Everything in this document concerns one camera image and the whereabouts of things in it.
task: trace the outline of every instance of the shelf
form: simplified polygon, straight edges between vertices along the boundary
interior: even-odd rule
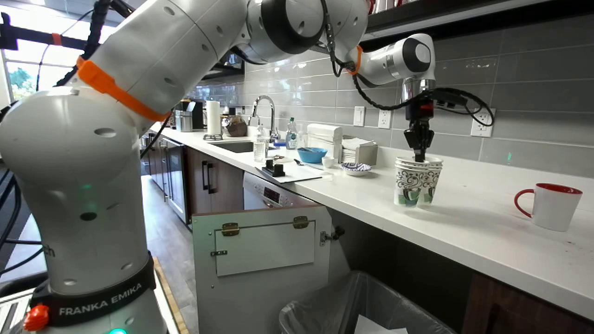
[[[371,16],[361,45],[374,49],[415,32],[443,40],[591,12],[590,3],[417,0]]]

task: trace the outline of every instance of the white robotic arm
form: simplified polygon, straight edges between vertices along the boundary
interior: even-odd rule
[[[365,21],[365,0],[148,0],[66,88],[16,105],[0,123],[0,153],[38,225],[48,285],[14,333],[163,334],[139,138],[233,47],[267,64],[332,45],[369,84],[432,81],[423,36],[359,58]]]

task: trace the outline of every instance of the white countertop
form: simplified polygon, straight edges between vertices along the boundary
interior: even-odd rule
[[[163,136],[207,157],[254,173],[252,155],[233,155],[202,140],[202,133],[165,131]],[[285,185],[287,190],[374,229],[450,259],[465,268],[532,294],[560,309],[594,320],[594,181],[504,166],[443,159],[437,194],[430,209],[393,205],[393,160],[406,151],[378,151],[371,177],[341,172]],[[582,190],[567,233],[532,227],[512,199],[536,183]]]

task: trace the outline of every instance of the trash bag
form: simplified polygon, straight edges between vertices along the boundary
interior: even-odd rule
[[[352,334],[358,316],[408,334],[454,334],[424,311],[365,274],[348,274],[326,288],[287,303],[278,314],[281,334]]]

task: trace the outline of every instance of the white mug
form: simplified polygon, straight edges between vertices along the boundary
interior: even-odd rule
[[[519,207],[519,198],[526,194],[534,194],[532,214]],[[532,220],[536,227],[565,233],[573,220],[578,199],[580,192],[575,188],[558,185],[536,185],[534,190],[523,190],[515,194],[514,205],[523,216]]]

